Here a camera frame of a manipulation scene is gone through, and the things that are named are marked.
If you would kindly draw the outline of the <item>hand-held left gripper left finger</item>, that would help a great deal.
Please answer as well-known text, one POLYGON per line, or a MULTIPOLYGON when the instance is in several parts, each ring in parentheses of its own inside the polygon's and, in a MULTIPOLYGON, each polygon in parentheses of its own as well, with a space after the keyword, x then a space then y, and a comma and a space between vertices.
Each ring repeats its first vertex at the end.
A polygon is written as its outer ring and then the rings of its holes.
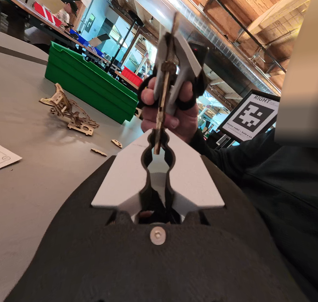
POLYGON ((131 217, 141 211, 140 192, 150 184, 152 132, 146 131, 115 156, 91 202, 92 207, 125 211, 131 217))

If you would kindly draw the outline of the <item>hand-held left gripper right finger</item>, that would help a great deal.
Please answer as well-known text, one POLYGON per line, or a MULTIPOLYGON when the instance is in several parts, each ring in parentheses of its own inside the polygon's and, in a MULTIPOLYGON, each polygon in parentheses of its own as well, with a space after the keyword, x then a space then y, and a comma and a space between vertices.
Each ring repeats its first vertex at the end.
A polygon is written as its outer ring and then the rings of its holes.
POLYGON ((165 207, 185 217, 189 212, 223 208, 222 199, 202 156, 170 130, 163 133, 164 160, 169 166, 165 207))

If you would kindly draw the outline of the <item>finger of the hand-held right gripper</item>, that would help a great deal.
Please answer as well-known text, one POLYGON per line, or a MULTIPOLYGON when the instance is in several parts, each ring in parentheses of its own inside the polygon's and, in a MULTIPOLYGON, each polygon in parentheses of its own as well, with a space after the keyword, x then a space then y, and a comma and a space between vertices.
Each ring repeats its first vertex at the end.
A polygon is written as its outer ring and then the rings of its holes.
POLYGON ((164 62, 173 62, 173 35, 160 24, 159 27, 159 40, 157 45, 157 55, 154 65, 154 76, 157 76, 157 73, 160 70, 161 64, 164 62))
POLYGON ((174 37, 175 55, 178 59, 180 78, 197 78, 202 67, 183 37, 174 37))

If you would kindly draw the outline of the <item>long wooden model rod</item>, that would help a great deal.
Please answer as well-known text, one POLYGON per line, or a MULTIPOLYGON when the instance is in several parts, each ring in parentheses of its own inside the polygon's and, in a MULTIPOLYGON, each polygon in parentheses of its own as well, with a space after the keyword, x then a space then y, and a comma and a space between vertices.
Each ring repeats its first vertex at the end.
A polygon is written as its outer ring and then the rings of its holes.
POLYGON ((175 34, 178 31, 179 26, 179 13, 176 12, 173 17, 173 25, 171 33, 168 34, 168 37, 165 38, 167 52, 165 56, 165 61, 161 64, 161 76, 162 84, 160 88, 160 97, 158 102, 158 112, 156 119, 156 132, 155 132, 155 145, 154 145, 154 154, 159 155, 161 149, 161 135, 165 122, 165 111, 166 111, 166 102, 169 97, 170 89, 170 80, 171 76, 176 73, 176 65, 174 63, 175 57, 175 46, 174 38, 175 34))

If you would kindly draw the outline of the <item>person's right forearm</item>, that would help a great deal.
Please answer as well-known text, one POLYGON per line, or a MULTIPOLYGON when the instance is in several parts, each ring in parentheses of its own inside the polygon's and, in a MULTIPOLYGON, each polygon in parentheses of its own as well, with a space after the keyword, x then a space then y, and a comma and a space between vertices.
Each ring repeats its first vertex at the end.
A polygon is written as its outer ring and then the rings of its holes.
POLYGON ((275 129, 238 146, 210 149, 197 130, 190 146, 212 161, 259 211, 278 204, 317 210, 317 148, 282 146, 275 129))

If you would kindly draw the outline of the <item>partly built wooden model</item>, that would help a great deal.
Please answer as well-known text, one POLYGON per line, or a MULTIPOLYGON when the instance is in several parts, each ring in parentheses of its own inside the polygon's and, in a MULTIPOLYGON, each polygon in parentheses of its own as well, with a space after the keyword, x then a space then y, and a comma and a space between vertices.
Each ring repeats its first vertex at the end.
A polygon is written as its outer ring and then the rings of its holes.
POLYGON ((40 103, 50 106, 50 113, 60 120, 67 122, 69 129, 92 136, 94 129, 100 125, 92 120, 77 102, 68 99, 60 84, 55 84, 55 93, 50 98, 41 98, 40 103))

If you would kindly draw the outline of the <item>person's right hand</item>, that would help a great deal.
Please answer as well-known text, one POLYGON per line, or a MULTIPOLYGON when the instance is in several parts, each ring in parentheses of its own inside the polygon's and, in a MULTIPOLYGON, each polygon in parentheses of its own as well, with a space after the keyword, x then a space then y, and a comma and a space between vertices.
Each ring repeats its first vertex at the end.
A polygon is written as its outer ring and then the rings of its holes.
MULTIPOLYGON (((141 130, 146 132, 149 129, 156 128, 157 110, 154 105, 154 86, 156 77, 149 80, 147 88, 141 93, 141 100, 146 105, 142 109, 143 120, 141 122, 141 130)), ((187 102, 193 96, 191 82, 185 82, 179 93, 180 101, 187 102)), ((174 115, 166 113, 164 127, 169 129, 186 143, 190 143, 197 131, 198 106, 195 104, 188 110, 177 109, 174 115)))

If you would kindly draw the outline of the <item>short red plastic bin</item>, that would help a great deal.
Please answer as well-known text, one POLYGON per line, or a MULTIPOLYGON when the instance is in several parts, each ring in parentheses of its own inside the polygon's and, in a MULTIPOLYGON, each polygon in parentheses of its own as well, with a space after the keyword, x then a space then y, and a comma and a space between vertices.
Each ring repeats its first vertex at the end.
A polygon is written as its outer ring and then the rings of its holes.
POLYGON ((131 71, 126 66, 123 66, 121 75, 138 87, 143 82, 142 78, 140 78, 138 75, 136 75, 133 71, 131 71))

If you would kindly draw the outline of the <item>green plastic bin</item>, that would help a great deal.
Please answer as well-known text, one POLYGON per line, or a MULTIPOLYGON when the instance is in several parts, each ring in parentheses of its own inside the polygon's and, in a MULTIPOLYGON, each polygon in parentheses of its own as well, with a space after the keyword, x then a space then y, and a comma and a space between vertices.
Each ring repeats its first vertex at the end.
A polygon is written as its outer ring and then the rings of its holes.
POLYGON ((51 42, 45 78, 119 124, 130 122, 137 94, 83 56, 51 42))

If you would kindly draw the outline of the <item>black framed marker sign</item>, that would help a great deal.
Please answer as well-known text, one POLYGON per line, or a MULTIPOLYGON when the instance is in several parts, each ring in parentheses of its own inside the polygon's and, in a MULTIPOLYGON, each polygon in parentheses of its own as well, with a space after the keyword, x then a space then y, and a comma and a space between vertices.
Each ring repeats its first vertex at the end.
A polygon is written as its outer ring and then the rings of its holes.
POLYGON ((277 119, 280 97, 251 90, 218 126, 218 130, 238 143, 266 132, 277 119))

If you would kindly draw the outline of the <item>small blue plastic bin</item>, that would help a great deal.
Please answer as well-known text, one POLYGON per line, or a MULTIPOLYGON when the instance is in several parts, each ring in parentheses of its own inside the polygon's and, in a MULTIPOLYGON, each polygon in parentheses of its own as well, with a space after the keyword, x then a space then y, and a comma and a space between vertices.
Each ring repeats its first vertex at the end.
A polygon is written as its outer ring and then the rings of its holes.
POLYGON ((69 31, 70 36, 75 39, 77 42, 79 42, 80 44, 84 45, 84 46, 89 46, 89 42, 86 41, 82 36, 80 36, 76 31, 74 31, 73 29, 70 29, 69 31))

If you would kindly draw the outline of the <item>paper instruction sheet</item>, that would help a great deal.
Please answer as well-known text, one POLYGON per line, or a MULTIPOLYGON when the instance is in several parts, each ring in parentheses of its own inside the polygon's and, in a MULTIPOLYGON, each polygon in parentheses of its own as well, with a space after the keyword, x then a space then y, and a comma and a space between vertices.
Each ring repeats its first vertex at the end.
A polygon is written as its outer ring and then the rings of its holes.
POLYGON ((0 169, 19 162, 22 157, 0 146, 0 169))

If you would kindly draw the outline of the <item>long red plastic bin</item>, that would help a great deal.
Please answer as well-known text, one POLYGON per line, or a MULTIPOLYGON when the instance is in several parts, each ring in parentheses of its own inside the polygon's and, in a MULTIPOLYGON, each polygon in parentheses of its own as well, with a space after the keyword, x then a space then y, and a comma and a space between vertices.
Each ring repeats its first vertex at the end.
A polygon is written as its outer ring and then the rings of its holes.
POLYGON ((50 12, 50 10, 47 9, 45 6, 40 5, 38 2, 34 2, 33 7, 38 14, 40 14, 43 18, 52 23, 54 26, 61 26, 62 22, 56 16, 54 16, 50 12))

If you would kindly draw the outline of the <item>silver ventilation duct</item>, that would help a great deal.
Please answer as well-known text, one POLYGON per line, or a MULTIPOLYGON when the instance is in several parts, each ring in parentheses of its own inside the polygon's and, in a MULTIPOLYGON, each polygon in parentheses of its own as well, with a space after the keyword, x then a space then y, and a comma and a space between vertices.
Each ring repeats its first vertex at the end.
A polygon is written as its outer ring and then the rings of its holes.
POLYGON ((206 65, 236 93, 246 94, 255 89, 280 96, 280 90, 257 70, 244 55, 220 33, 190 0, 169 0, 182 14, 180 31, 189 41, 209 47, 206 65))

